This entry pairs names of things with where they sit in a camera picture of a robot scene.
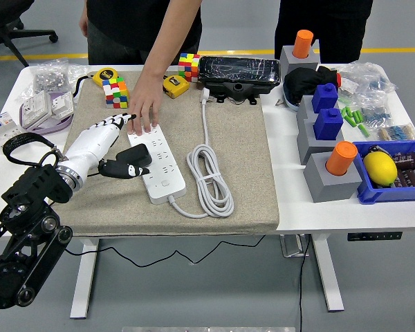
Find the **person's left hand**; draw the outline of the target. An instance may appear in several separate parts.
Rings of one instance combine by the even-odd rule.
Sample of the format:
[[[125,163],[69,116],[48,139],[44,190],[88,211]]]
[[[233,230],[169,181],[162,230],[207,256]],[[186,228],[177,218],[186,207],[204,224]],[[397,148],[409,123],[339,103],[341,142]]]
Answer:
[[[129,113],[135,115],[127,123],[128,134],[141,136],[159,123],[159,110],[163,100],[163,74],[141,73],[131,92]]]

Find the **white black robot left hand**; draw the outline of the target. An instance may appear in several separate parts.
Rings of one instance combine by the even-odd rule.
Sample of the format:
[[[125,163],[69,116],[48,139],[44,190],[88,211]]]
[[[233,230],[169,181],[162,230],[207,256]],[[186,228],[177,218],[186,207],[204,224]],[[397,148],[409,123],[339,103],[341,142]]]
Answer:
[[[76,187],[86,182],[88,172],[98,169],[103,176],[129,179],[149,174],[145,167],[103,159],[118,139],[120,130],[135,115],[118,114],[91,125],[81,132],[65,154],[65,160],[57,166],[57,172],[65,181],[74,182]]]

